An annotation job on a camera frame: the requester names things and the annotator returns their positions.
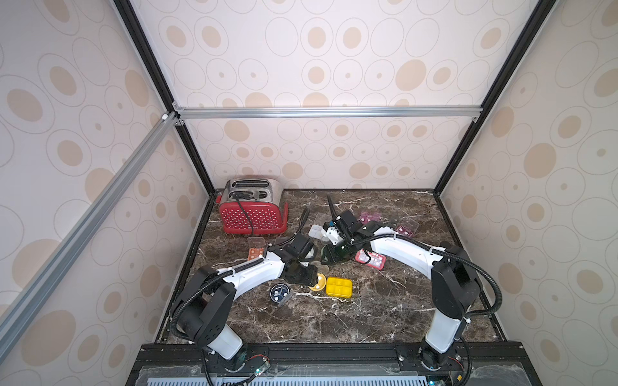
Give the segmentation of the yellow round pillbox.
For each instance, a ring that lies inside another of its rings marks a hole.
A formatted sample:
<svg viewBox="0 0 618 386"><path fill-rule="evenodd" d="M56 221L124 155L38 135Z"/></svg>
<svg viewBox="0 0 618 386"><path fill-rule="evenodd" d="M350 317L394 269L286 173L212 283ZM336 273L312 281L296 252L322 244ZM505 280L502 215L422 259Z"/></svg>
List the yellow round pillbox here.
<svg viewBox="0 0 618 386"><path fill-rule="evenodd" d="M327 278L324 274L322 273L318 273L317 274L317 283L315 284L315 286L310 286L309 289L313 292L319 292L325 289L326 284L327 284Z"/></svg>

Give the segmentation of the yellow lidded rectangular pillbox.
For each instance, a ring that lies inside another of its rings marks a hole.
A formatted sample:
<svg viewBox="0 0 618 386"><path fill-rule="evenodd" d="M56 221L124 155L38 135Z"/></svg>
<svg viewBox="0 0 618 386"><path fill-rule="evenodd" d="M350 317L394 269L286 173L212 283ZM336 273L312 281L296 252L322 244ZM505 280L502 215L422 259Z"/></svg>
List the yellow lidded rectangular pillbox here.
<svg viewBox="0 0 618 386"><path fill-rule="evenodd" d="M353 292L352 281L345 278L329 277L327 279L325 292L327 296L350 299Z"/></svg>

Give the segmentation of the dark blue round pillbox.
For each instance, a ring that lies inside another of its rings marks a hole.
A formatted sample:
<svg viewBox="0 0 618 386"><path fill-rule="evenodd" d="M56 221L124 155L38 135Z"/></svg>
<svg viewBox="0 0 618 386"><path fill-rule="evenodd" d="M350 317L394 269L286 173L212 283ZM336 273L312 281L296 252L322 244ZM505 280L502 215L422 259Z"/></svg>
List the dark blue round pillbox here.
<svg viewBox="0 0 618 386"><path fill-rule="evenodd" d="M278 283L270 288L270 300L277 306L283 305L291 297L291 288L284 283Z"/></svg>

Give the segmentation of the magenta pillbox clear lid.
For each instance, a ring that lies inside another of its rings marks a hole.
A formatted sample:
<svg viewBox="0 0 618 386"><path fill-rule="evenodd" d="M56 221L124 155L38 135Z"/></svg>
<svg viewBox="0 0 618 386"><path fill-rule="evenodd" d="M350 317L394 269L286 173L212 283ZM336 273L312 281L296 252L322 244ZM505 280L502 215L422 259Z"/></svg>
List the magenta pillbox clear lid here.
<svg viewBox="0 0 618 386"><path fill-rule="evenodd" d="M419 223L411 216L402 217L397 222L395 231L402 236L414 237L419 228Z"/></svg>

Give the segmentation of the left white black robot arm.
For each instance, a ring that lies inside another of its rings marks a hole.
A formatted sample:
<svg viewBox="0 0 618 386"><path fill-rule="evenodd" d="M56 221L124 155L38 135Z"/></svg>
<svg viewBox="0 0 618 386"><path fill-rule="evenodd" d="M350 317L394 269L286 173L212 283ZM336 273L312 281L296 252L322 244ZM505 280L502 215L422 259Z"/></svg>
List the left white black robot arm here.
<svg viewBox="0 0 618 386"><path fill-rule="evenodd" d="M197 270L172 305L170 332L225 360L243 361L246 345L227 325L234 301L267 281L282 279L301 286L319 282L318 269L311 264L316 248L301 234L309 214L305 207L294 235L269 244L257 258L228 269Z"/></svg>

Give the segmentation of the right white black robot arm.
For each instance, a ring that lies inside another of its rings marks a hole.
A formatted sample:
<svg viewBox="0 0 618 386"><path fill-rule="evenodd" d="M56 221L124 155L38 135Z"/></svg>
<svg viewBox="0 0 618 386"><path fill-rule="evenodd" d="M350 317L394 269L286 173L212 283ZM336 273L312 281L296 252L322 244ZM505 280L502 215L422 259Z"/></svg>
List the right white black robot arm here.
<svg viewBox="0 0 618 386"><path fill-rule="evenodd" d="M456 341L472 318L500 310L503 295L497 281L468 254L449 243L432 246L396 233L384 223L363 224L346 210L338 212L327 197L332 219L323 225L328 238L322 249L322 263L336 265L352 260L358 252L390 257L418 271L431 281L435 313L419 349L423 366L441 369Z"/></svg>

